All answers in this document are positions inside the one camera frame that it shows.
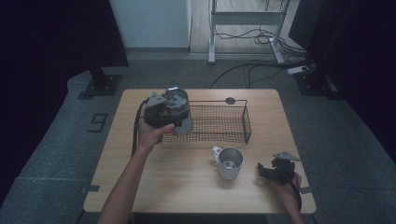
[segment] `human arm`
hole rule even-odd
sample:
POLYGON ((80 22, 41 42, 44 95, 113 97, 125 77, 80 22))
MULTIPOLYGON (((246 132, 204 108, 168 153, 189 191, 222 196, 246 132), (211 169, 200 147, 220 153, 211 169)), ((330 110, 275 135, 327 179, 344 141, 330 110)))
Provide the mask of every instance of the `human arm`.
POLYGON ((142 119, 145 109, 146 107, 143 106, 140 113, 138 143, 134 155, 111 190, 98 223, 127 223, 149 153, 161 135, 169 133, 175 128, 174 124, 166 125, 160 129, 150 127, 142 119))
MULTIPOLYGON (((294 178, 291 180, 293 184, 300 189, 301 176, 295 173, 294 178)), ((290 184, 280 185, 275 180, 268 180, 270 185, 274 188, 278 199, 281 201, 286 213, 289 216, 291 224, 304 224, 303 217, 301 216, 297 200, 295 198, 294 190, 290 184)))

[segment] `metal wire rack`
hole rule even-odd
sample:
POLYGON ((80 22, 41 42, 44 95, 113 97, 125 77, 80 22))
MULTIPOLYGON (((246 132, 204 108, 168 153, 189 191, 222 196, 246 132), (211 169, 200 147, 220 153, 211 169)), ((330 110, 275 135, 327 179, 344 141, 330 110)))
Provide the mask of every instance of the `metal wire rack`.
POLYGON ((162 142, 220 141, 248 143, 251 136, 248 101, 190 101, 192 132, 185 137, 164 134, 162 142))

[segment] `black cable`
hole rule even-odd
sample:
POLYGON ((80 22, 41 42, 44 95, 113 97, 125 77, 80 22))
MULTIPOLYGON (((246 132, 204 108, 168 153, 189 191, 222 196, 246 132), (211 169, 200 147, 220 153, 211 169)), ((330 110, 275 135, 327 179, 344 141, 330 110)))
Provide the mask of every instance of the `black cable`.
POLYGON ((283 1, 284 1, 284 0, 282 0, 282 1, 280 2, 280 4, 277 5, 277 7, 275 6, 276 0, 274 1, 274 3, 273 3, 272 6, 269 6, 269 2, 268 2, 268 6, 267 6, 267 7, 271 8, 272 10, 275 10, 275 9, 277 9, 277 8, 280 7, 279 11, 282 11, 283 1))
POLYGON ((247 70, 248 66, 244 67, 244 81, 245 81, 245 86, 248 87, 248 83, 250 82, 250 80, 247 80, 247 74, 246 74, 246 70, 247 70))
POLYGON ((277 74, 279 74, 281 71, 283 71, 283 70, 285 70, 285 69, 286 69, 286 68, 279 69, 279 70, 276 71, 271 77, 262 77, 262 78, 259 78, 259 79, 257 79, 257 80, 251 81, 250 84, 249 84, 249 89, 250 89, 250 85, 251 85, 251 84, 253 84, 253 83, 255 83, 255 82, 258 82, 258 81, 265 80, 265 79, 275 78, 277 74))
POLYGON ((231 7, 233 8, 234 11, 236 11, 236 9, 233 7, 233 0, 230 0, 231 3, 231 7))
MULTIPOLYGON (((269 0, 263 0, 263 2, 264 1, 266 1, 265 2, 266 3, 266 9, 265 10, 267 10, 268 7, 269 7, 269 0)), ((283 6, 283 1, 284 0, 281 0, 280 7, 283 6)), ((209 14, 210 14, 211 13, 210 1, 208 1, 208 10, 209 10, 209 14)), ((253 30, 247 31, 247 32, 245 32, 245 33, 243 33, 241 35, 229 35, 229 34, 219 33, 217 31, 217 27, 216 26, 214 27, 214 29, 215 29, 216 36, 218 36, 220 39, 233 39, 233 38, 249 39, 249 38, 253 38, 254 42, 256 44, 271 44, 269 38, 274 37, 274 33, 271 33, 271 32, 263 30, 262 26, 260 26, 259 29, 253 29, 253 30), (258 35, 254 35, 254 36, 245 36, 247 34, 250 34, 251 32, 255 32, 255 31, 259 31, 260 33, 258 35)), ((304 57, 307 56, 307 52, 305 51, 305 49, 300 49, 300 48, 295 48, 293 46, 290 46, 286 42, 286 40, 284 38, 282 38, 281 36, 278 38, 278 43, 279 43, 280 47, 287 53, 296 54, 296 55, 300 55, 300 56, 304 56, 304 57)))
POLYGON ((146 104, 149 101, 149 98, 147 100, 144 100, 139 108, 137 109, 136 112, 136 117, 134 118, 134 140, 132 142, 132 154, 131 157, 134 155, 134 152, 136 151, 137 148, 137 128, 139 127, 139 120, 140 120, 140 113, 142 111, 142 107, 144 104, 146 104))
POLYGON ((298 208, 299 208, 299 210, 301 211, 301 207, 302 207, 302 205, 303 205, 303 201, 302 201, 302 199, 301 199, 301 194, 300 194, 300 191, 297 189, 297 187, 298 187, 298 179, 297 179, 297 177, 296 177, 296 183, 297 183, 297 187, 293 184, 293 182, 289 179, 289 177, 288 177, 288 175, 286 174, 286 172, 283 170, 283 169, 279 169, 280 171, 281 171, 281 173, 283 174, 283 176, 288 180, 288 182, 289 182, 289 184, 291 185, 291 188, 293 189, 293 191, 294 191, 294 197, 296 198, 296 200, 297 200, 297 204, 298 204, 298 208))
POLYGON ((266 6, 265 6, 265 11, 267 11, 268 10, 268 6, 270 5, 270 0, 266 0, 266 6))
MULTIPOLYGON (((237 65, 237 66, 234 66, 234 67, 228 69, 227 71, 225 71, 224 73, 222 73, 219 77, 217 77, 217 78, 215 79, 215 81, 212 82, 212 84, 210 85, 209 89, 212 89, 212 87, 216 84, 216 82, 218 82, 218 81, 219 81, 222 77, 224 77, 227 73, 233 71, 233 70, 236 69, 236 68, 240 68, 240 67, 244 67, 244 66, 250 66, 250 65, 253 66, 253 65, 256 65, 256 64, 257 64, 258 66, 270 66, 270 67, 277 67, 277 68, 282 68, 282 69, 288 69, 288 68, 292 68, 292 67, 295 67, 295 66, 307 65, 308 63, 312 63, 313 60, 312 60, 312 59, 307 59, 307 60, 303 60, 303 61, 298 62, 298 63, 290 63, 290 64, 269 63, 269 62, 267 62, 267 61, 259 61, 259 60, 255 60, 255 61, 253 61, 253 62, 259 62, 259 63, 243 63, 243 64, 240 64, 240 65, 237 65)), ((244 74, 244 80, 245 80, 245 84, 246 84, 247 86, 249 86, 249 82, 248 82, 248 83, 246 82, 245 74, 244 74)))
POLYGON ((258 66, 263 66, 262 64, 255 64, 255 65, 253 65, 253 66, 251 66, 249 69, 248 69, 248 72, 247 72, 247 77, 248 77, 248 84, 247 84, 247 89, 250 89, 250 85, 251 85, 251 76, 250 76, 250 73, 251 73, 251 71, 253 71, 253 69, 254 68, 256 68, 256 67, 258 67, 258 66))
POLYGON ((82 218, 82 216, 84 215, 84 213, 85 213, 85 210, 84 209, 82 209, 82 211, 81 211, 81 213, 79 214, 79 216, 78 216, 78 219, 77 219, 77 224, 79 224, 79 222, 81 221, 81 218, 82 218))
POLYGON ((265 0, 262 0, 262 3, 259 5, 256 11, 259 11, 260 7, 264 4, 265 0))

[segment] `power strip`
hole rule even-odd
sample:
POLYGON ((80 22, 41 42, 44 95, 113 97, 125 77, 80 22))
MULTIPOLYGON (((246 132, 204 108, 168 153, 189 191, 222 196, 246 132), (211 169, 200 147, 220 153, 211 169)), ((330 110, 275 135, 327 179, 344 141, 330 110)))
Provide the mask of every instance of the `power strip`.
POLYGON ((309 71, 309 68, 307 66, 300 66, 300 67, 288 69, 288 74, 294 75, 294 74, 298 74, 298 73, 306 73, 308 71, 309 71))

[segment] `black curtain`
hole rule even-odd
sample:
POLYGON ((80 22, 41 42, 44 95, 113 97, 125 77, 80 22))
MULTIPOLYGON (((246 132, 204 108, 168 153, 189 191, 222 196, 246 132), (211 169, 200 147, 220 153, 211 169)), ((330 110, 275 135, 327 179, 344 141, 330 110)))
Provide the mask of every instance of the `black curtain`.
POLYGON ((63 104, 67 80, 92 66, 128 66, 107 0, 0 2, 1 202, 63 104))
POLYGON ((396 161, 396 3, 360 1, 340 36, 332 75, 347 101, 396 161))

